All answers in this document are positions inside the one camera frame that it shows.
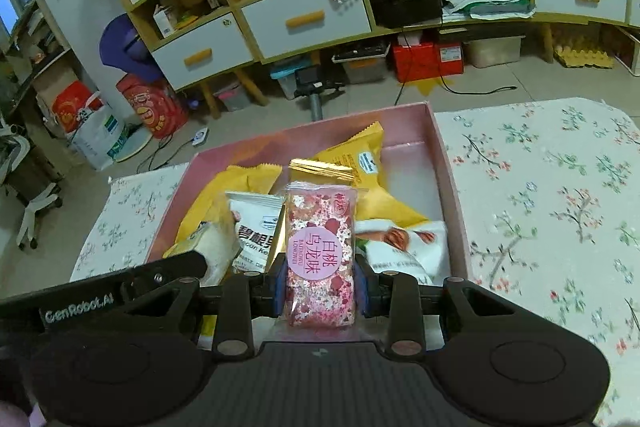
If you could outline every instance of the pink box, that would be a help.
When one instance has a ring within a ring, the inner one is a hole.
[[[458,192],[433,111],[426,102],[322,120],[196,154],[162,217],[146,260],[160,259],[173,245],[193,201],[227,166],[288,166],[293,158],[312,157],[375,121],[385,130],[381,160],[389,192],[430,219],[446,222],[451,274],[469,279],[469,247]],[[275,189],[284,187],[288,178],[285,167]]]

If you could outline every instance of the pink snack package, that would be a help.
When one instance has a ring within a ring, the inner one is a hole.
[[[287,187],[286,313],[293,326],[353,324],[353,214],[358,193],[342,185]]]

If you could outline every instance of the tiled floor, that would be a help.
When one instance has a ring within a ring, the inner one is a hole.
[[[484,70],[467,66],[463,75],[452,77],[451,81],[450,86],[460,91],[488,91],[502,86],[517,86],[518,89],[471,96],[452,94],[435,87],[427,98],[437,112],[582,96],[619,107],[640,124],[640,79],[618,64],[613,70],[567,70],[559,64],[547,64],[536,56],[525,56],[518,63]],[[379,84],[350,86],[342,95],[325,102],[325,118],[392,105],[398,90],[392,76]],[[400,103],[424,99],[416,87],[408,86]],[[203,147],[209,148],[306,123],[309,118],[308,110],[301,103],[272,98],[268,107],[252,105],[240,112],[224,114],[220,120],[194,119],[158,154],[155,164],[171,156],[203,124],[209,127],[209,137]],[[67,282],[84,239],[109,194],[108,178],[133,174],[155,146],[152,142],[139,155],[104,172],[81,168],[64,180],[61,183],[64,206],[48,212],[41,220],[38,249],[20,251],[11,243],[0,252],[0,296]],[[171,163],[186,162],[193,153],[192,147],[185,146]]]

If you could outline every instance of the plastic storage box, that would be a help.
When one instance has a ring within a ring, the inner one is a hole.
[[[287,100],[296,97],[296,71],[311,66],[311,58],[308,55],[279,60],[271,67],[270,75],[277,80]]]
[[[216,96],[225,104],[225,107],[233,112],[251,105],[251,100],[239,82],[233,82],[216,92]]]
[[[520,60],[520,45],[524,35],[465,42],[465,56],[476,68],[488,68]]]
[[[332,57],[334,64],[342,64],[350,84],[364,84],[366,82],[380,82],[384,80],[388,69],[386,67],[386,51],[379,55],[369,55],[362,58],[336,58]]]

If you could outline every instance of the white snack package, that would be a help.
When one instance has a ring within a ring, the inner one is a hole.
[[[232,263],[241,271],[264,272],[284,199],[270,194],[226,192],[242,250]]]
[[[413,275],[419,284],[442,285],[450,275],[447,228],[443,221],[428,221],[408,229],[388,219],[356,221],[356,246],[373,271],[396,270]]]

